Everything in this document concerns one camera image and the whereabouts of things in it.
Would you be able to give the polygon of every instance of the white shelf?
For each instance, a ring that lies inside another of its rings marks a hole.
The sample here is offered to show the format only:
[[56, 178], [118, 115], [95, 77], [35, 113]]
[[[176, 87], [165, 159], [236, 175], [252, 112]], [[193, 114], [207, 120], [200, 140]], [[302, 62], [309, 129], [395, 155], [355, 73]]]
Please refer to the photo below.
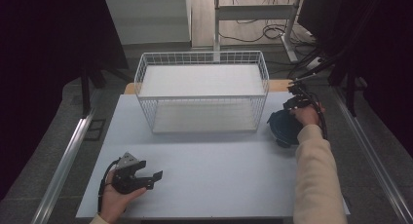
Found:
[[139, 97], [224, 95], [265, 95], [258, 65], [148, 65]]

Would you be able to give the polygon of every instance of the white tabletop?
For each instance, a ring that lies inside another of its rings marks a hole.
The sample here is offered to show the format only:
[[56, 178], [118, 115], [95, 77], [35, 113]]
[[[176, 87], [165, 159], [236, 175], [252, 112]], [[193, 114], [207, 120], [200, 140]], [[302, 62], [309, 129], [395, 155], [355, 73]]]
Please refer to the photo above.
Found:
[[152, 134], [135, 95], [121, 95], [77, 217], [96, 213], [99, 181], [130, 152], [146, 160], [137, 176], [164, 171], [124, 217], [206, 219], [291, 216], [295, 148], [280, 148], [266, 124], [290, 93], [269, 93], [257, 132]]

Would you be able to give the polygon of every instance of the metal rail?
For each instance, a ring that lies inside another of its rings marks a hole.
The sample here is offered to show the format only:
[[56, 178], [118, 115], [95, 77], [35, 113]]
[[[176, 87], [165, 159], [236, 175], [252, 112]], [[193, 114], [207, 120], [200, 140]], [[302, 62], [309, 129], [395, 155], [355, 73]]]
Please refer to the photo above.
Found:
[[366, 157], [368, 163], [370, 164], [377, 177], [377, 180], [379, 181], [386, 196], [388, 197], [400, 223], [413, 223], [413, 217], [406, 204], [405, 199], [403, 198], [400, 191], [398, 190], [397, 185], [394, 183], [391, 176], [387, 172], [385, 166], [374, 150], [373, 145], [371, 144], [363, 128], [359, 124], [357, 118], [353, 117], [353, 115], [346, 107], [346, 104], [343, 102], [343, 94], [338, 89], [339, 88], [333, 88], [333, 95], [336, 98], [336, 101], [339, 104], [344, 117], [348, 121], [350, 128], [355, 134], [358, 144], [360, 145], [360, 148], [364, 153], [364, 156]]
[[[92, 97], [91, 103], [95, 103], [100, 96], [100, 91], [95, 91]], [[37, 208], [36, 213], [31, 220], [32, 224], [47, 223], [52, 211], [55, 207], [58, 194], [66, 181], [67, 175], [73, 165], [76, 158], [77, 152], [79, 151], [80, 145], [85, 137], [86, 131], [94, 117], [95, 109], [92, 108], [90, 114], [85, 118], [81, 119], [73, 132], [72, 138], [70, 139], [66, 150], [57, 166], [55, 174], [49, 183], [48, 189], [43, 196], [42, 201]]]

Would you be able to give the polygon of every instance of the gray floor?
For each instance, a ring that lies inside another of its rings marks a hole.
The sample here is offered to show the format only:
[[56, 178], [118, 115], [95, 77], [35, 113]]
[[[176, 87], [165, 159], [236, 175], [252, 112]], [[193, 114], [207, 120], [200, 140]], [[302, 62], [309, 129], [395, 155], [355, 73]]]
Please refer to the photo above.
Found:
[[[299, 25], [294, 28], [298, 34], [297, 39], [311, 42], [311, 38], [303, 33], [305, 30], [300, 28]], [[211, 50], [211, 44], [200, 43], [199, 45], [196, 48], [190, 48], [187, 43], [125, 46], [125, 54], [130, 70], [123, 70], [122, 72], [133, 76], [139, 58], [144, 52]], [[288, 64], [286, 53], [280, 41], [272, 41], [271, 44], [255, 43], [252, 45], [225, 42], [222, 50], [262, 51], [267, 61], [271, 79], [284, 79], [292, 68]], [[297, 50], [305, 54], [311, 48], [299, 47]], [[74, 217], [94, 169], [94, 162], [109, 128], [117, 100], [127, 84], [110, 73], [103, 73], [107, 84], [105, 88], [100, 90], [101, 96], [96, 104], [94, 121], [58, 196], [49, 223], [89, 223], [90, 221], [79, 220]], [[327, 109], [325, 118], [329, 141], [337, 162], [343, 196], [351, 212], [349, 223], [399, 223], [387, 195], [376, 178], [376, 174], [367, 162], [354, 133], [334, 99], [332, 89], [326, 81], [328, 74], [328, 70], [322, 71], [317, 78], [309, 80], [306, 84], [312, 92], [319, 96]], [[0, 223], [29, 223], [32, 220], [82, 115], [80, 94], [79, 80], [65, 86], [62, 93], [63, 101], [49, 130], [7, 197], [0, 203]], [[362, 91], [356, 93], [355, 106], [357, 120], [363, 126], [378, 156], [394, 179], [408, 205], [413, 206], [412, 158], [371, 110], [362, 97]], [[102, 128], [102, 130], [94, 131], [93, 129], [96, 128]], [[292, 223], [291, 218], [285, 218], [283, 222]], [[136, 223], [136, 221], [121, 220], [119, 223]]]

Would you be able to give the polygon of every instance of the wooden surface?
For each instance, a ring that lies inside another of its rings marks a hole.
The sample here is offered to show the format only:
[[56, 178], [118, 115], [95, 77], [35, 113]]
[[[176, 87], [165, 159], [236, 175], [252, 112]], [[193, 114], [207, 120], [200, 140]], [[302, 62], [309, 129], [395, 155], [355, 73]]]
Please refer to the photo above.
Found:
[[[269, 80], [270, 89], [269, 92], [287, 92], [289, 82], [291, 80]], [[134, 94], [134, 84], [129, 83], [125, 88], [124, 94]]]

